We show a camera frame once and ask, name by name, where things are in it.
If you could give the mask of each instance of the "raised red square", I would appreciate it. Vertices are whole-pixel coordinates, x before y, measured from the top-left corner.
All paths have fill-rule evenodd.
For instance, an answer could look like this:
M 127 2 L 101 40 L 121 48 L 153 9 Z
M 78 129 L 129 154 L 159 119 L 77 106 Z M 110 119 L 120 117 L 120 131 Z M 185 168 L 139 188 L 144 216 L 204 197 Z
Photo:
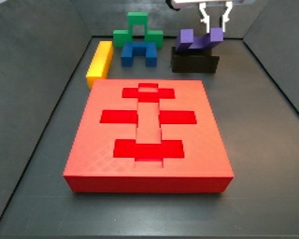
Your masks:
M 200 80 L 96 81 L 64 177 L 76 192 L 222 192 L 234 172 Z

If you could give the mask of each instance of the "yellow block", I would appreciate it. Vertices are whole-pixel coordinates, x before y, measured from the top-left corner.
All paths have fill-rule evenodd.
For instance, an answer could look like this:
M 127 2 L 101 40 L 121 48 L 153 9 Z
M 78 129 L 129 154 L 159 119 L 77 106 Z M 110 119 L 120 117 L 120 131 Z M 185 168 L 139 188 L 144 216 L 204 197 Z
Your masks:
M 85 74 L 86 86 L 89 89 L 92 89 L 96 79 L 106 79 L 106 73 L 112 62 L 112 57 L 113 57 L 112 41 L 101 41 L 97 46 L 93 60 L 90 62 Z

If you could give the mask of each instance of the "gray wall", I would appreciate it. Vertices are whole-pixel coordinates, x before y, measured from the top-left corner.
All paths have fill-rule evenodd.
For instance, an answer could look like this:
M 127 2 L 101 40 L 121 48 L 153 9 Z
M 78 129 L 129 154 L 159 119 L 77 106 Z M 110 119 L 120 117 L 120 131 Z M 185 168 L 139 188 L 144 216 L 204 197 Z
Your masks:
M 195 28 L 197 34 L 204 33 L 204 25 L 199 23 L 196 8 L 173 11 L 164 0 L 70 0 L 84 19 L 92 35 L 110 36 L 113 30 L 127 28 L 125 14 L 129 11 L 145 11 L 149 14 L 149 29 L 163 30 L 164 35 L 176 36 L 181 28 Z M 231 21 L 226 37 L 243 38 L 252 22 L 270 0 L 258 0 L 250 6 L 235 6 L 230 15 Z M 217 26 L 217 19 L 223 7 L 209 7 L 212 26 Z
M 0 217 L 89 39 L 69 0 L 0 5 Z
M 244 41 L 299 112 L 299 0 L 271 0 Z

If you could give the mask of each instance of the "black block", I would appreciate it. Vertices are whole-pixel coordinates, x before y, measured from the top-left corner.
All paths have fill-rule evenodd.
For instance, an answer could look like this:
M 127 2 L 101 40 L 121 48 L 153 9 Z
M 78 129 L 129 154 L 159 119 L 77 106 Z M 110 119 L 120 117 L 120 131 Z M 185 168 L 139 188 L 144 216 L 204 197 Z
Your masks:
M 219 56 L 212 56 L 211 50 L 176 52 L 172 47 L 172 72 L 175 73 L 215 73 Z

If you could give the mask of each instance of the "building block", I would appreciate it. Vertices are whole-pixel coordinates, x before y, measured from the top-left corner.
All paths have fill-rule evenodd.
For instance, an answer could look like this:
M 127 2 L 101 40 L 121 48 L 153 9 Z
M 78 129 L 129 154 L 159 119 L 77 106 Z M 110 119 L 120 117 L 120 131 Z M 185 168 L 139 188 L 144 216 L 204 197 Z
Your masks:
M 143 25 L 144 32 L 145 32 L 147 20 L 148 20 L 148 14 L 145 12 L 128 12 L 127 13 L 128 30 L 132 31 L 133 25 Z
M 121 67 L 131 67 L 133 65 L 133 57 L 145 57 L 145 66 L 157 66 L 157 49 L 152 42 L 128 42 L 124 44 L 121 50 Z
M 176 39 L 176 52 L 212 49 L 220 42 L 223 42 L 222 28 L 211 28 L 204 36 L 195 36 L 193 29 L 181 29 Z
M 144 41 L 155 42 L 157 48 L 163 46 L 163 31 L 148 30 L 148 14 L 145 12 L 128 12 L 127 14 L 127 30 L 113 31 L 113 44 L 116 48 L 121 48 L 125 43 L 132 42 L 133 26 L 144 26 Z
M 172 48 L 171 65 L 175 73 L 215 73 L 219 56 L 209 50 L 176 52 Z
M 163 47 L 163 31 L 148 30 L 144 36 L 145 42 L 155 42 L 157 48 Z
M 113 31 L 113 42 L 115 47 L 121 48 L 125 42 L 133 40 L 132 34 L 127 30 L 115 30 Z
M 234 172 L 201 81 L 96 81 L 64 178 L 74 192 L 222 192 Z
M 89 89 L 97 79 L 106 79 L 106 73 L 113 57 L 113 44 L 112 41 L 101 41 L 94 56 L 85 74 L 86 86 Z

